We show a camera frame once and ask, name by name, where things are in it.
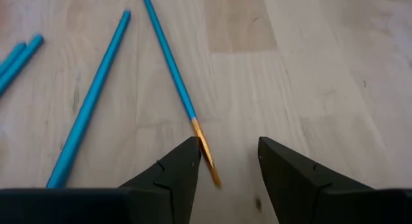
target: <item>wooden floor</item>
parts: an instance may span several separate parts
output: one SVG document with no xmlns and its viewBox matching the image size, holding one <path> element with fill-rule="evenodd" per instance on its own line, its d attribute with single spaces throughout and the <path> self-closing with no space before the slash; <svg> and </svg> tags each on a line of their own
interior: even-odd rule
<svg viewBox="0 0 412 224">
<path fill-rule="evenodd" d="M 268 136 L 375 188 L 412 187 L 412 0 L 152 0 L 222 182 L 191 223 L 275 223 Z M 117 187 L 193 135 L 142 0 L 0 0 L 0 187 L 44 187 L 125 8 L 132 19 L 68 186 Z M 256 207 L 261 200 L 262 207 Z"/>
</svg>

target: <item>blue stick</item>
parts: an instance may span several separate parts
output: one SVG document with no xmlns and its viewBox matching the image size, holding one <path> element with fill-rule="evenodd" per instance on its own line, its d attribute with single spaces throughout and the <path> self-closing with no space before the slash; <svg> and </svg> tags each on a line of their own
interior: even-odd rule
<svg viewBox="0 0 412 224">
<path fill-rule="evenodd" d="M 17 56 L 12 65 L 5 70 L 0 77 L 0 96 L 6 91 L 7 87 L 13 82 L 16 76 L 20 73 L 27 62 L 32 58 L 33 54 L 43 44 L 42 35 L 36 35 L 28 46 Z"/>
<path fill-rule="evenodd" d="M 183 105 L 186 109 L 187 116 L 192 123 L 192 127 L 194 132 L 198 135 L 201 140 L 201 146 L 203 149 L 203 153 L 207 159 L 209 164 L 209 169 L 212 173 L 212 178 L 216 186 L 221 186 L 221 181 L 214 165 L 211 151 L 209 149 L 209 145 L 206 141 L 205 135 L 201 130 L 200 124 L 198 119 L 196 118 L 196 112 L 194 111 L 194 107 L 192 105 L 191 99 L 189 94 L 186 90 L 185 84 L 183 83 L 182 77 L 180 76 L 178 66 L 176 65 L 176 61 L 174 61 L 172 51 L 167 43 L 165 34 L 163 33 L 162 27 L 160 26 L 159 19 L 157 18 L 155 9 L 153 8 L 152 2 L 150 0 L 143 0 L 144 4 L 146 5 L 147 12 L 149 13 L 150 20 L 152 22 L 154 31 L 156 32 L 157 38 L 159 40 L 160 46 L 162 47 L 163 54 L 166 58 L 167 65 L 169 66 L 170 74 L 172 75 L 174 85 L 179 92 L 180 99 L 183 102 Z"/>
<path fill-rule="evenodd" d="M 110 66 L 115 58 L 120 42 L 123 39 L 124 32 L 130 21 L 130 11 L 125 10 L 123 16 L 117 26 L 116 32 L 109 44 L 108 50 L 103 56 L 102 62 L 97 69 L 95 78 L 91 83 L 88 94 L 83 101 L 76 121 L 71 128 L 70 134 L 67 137 L 63 150 L 57 159 L 56 165 L 51 173 L 50 179 L 47 183 L 47 188 L 63 188 L 70 175 L 71 168 L 75 161 L 77 151 L 84 137 L 84 133 L 88 127 L 91 114 L 96 106 L 98 96 L 102 91 L 104 81 L 108 76 Z"/>
<path fill-rule="evenodd" d="M 165 34 L 163 33 L 162 27 L 160 26 L 159 19 L 157 18 L 155 9 L 153 8 L 152 2 L 150 0 L 143 0 L 147 11 L 149 13 L 150 20 L 153 24 L 153 28 L 157 34 L 160 46 L 162 47 L 163 54 L 166 58 L 167 65 L 169 66 L 170 74 L 172 75 L 174 85 L 179 92 L 180 98 L 185 106 L 186 113 L 189 119 L 192 120 L 196 118 L 196 112 L 194 111 L 192 101 L 186 90 L 185 84 L 183 83 L 182 76 L 180 76 L 178 66 L 173 58 L 172 51 L 170 50 L 169 44 L 167 43 Z"/>
<path fill-rule="evenodd" d="M 20 53 L 26 48 L 26 43 L 17 43 L 13 50 L 8 54 L 6 60 L 0 65 L 0 77 L 3 73 L 13 64 L 14 60 L 20 55 Z"/>
</svg>

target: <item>wood grain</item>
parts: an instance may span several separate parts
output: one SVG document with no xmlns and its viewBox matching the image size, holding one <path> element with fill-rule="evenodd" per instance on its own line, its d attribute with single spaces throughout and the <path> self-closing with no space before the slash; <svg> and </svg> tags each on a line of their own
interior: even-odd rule
<svg viewBox="0 0 412 224">
<path fill-rule="evenodd" d="M 276 222 L 259 136 L 412 187 L 412 0 L 152 1 L 223 183 L 201 163 L 191 223 Z M 142 0 L 0 0 L 0 58 L 46 39 L 0 98 L 0 188 L 46 185 L 125 8 L 68 186 L 117 187 L 193 135 Z"/>
<path fill-rule="evenodd" d="M 203 3 L 211 52 L 276 48 L 263 0 L 203 0 Z"/>
</svg>

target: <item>light wood surface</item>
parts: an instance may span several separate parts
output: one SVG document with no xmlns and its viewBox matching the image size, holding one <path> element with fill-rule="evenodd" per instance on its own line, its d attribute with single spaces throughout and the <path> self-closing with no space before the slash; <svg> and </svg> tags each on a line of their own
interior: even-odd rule
<svg viewBox="0 0 412 224">
<path fill-rule="evenodd" d="M 259 136 L 412 187 L 412 0 L 152 1 L 223 183 L 200 165 L 191 223 L 276 223 Z M 117 187 L 193 135 L 142 0 L 0 0 L 0 59 L 46 40 L 0 98 L 0 188 L 46 185 L 125 8 L 68 186 Z"/>
</svg>

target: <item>blue rod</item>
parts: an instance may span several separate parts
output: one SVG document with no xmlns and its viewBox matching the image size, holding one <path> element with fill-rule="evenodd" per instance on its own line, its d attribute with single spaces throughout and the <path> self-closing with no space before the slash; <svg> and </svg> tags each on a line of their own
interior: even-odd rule
<svg viewBox="0 0 412 224">
<path fill-rule="evenodd" d="M 159 40 L 160 46 L 162 47 L 163 54 L 165 55 L 167 65 L 169 66 L 170 74 L 172 75 L 174 85 L 176 86 L 180 99 L 182 100 L 186 113 L 189 119 L 192 120 L 196 118 L 196 112 L 194 111 L 192 101 L 186 90 L 185 84 L 183 83 L 182 76 L 180 76 L 178 66 L 173 58 L 172 51 L 170 50 L 169 44 L 167 43 L 165 34 L 163 33 L 162 27 L 160 26 L 159 19 L 157 18 L 155 9 L 153 8 L 152 2 L 150 0 L 143 0 L 146 5 L 147 11 L 149 12 L 150 20 L 153 24 L 153 28 L 156 32 L 157 38 Z"/>
<path fill-rule="evenodd" d="M 0 65 L 0 77 L 5 73 L 5 71 L 13 64 L 14 60 L 20 55 L 20 53 L 26 48 L 26 43 L 17 43 L 13 50 L 8 54 L 6 60 Z"/>
<path fill-rule="evenodd" d="M 21 72 L 23 67 L 32 58 L 33 54 L 43 44 L 42 35 L 36 35 L 28 46 L 14 60 L 13 64 L 0 77 L 0 96 L 6 91 L 7 87 L 13 82 L 16 76 Z"/>
<path fill-rule="evenodd" d="M 63 188 L 69 178 L 77 151 L 79 150 L 84 133 L 87 130 L 91 115 L 98 100 L 98 96 L 102 91 L 104 81 L 108 76 L 110 66 L 115 58 L 129 21 L 130 11 L 125 10 L 117 26 L 116 32 L 109 44 L 108 50 L 104 54 L 102 62 L 97 69 L 95 78 L 91 83 L 88 94 L 83 101 L 83 105 L 80 108 L 73 127 L 71 128 L 70 134 L 67 137 L 59 159 L 57 159 L 56 165 L 47 183 L 47 188 Z"/>
</svg>

